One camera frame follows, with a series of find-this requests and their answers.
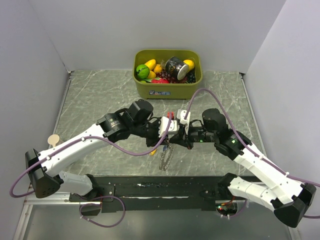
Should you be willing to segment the large metal keyring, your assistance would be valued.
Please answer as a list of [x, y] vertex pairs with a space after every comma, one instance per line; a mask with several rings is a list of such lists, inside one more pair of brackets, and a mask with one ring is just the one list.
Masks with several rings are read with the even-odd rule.
[[165, 146], [167, 146], [167, 149], [165, 151], [162, 150], [159, 162], [159, 169], [164, 172], [168, 170], [171, 164], [171, 161], [173, 159], [173, 152], [175, 149], [175, 145], [172, 143]]

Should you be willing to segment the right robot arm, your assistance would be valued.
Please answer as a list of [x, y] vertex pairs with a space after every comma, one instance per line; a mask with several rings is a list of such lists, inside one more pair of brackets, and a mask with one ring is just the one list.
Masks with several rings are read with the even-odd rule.
[[228, 173], [218, 183], [223, 199], [240, 197], [271, 210], [285, 225], [296, 228], [311, 206], [317, 188], [281, 170], [241, 132], [229, 128], [226, 117], [216, 108], [202, 113], [200, 126], [193, 126], [191, 114], [178, 110], [179, 129], [170, 142], [192, 149], [194, 143], [213, 143], [215, 149], [257, 177], [262, 184]]

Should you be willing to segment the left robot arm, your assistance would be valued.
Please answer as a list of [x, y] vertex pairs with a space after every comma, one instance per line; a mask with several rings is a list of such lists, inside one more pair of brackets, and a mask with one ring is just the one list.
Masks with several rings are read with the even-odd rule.
[[134, 101], [130, 107], [107, 113], [84, 132], [53, 146], [50, 149], [25, 153], [26, 173], [33, 193], [38, 199], [56, 192], [69, 192], [83, 196], [87, 201], [95, 200], [101, 190], [90, 174], [65, 172], [65, 168], [98, 149], [113, 146], [130, 156], [144, 156], [148, 151], [134, 153], [117, 145], [131, 135], [146, 140], [152, 150], [165, 143], [170, 130], [175, 126], [174, 114], [154, 117], [153, 106], [146, 100]]

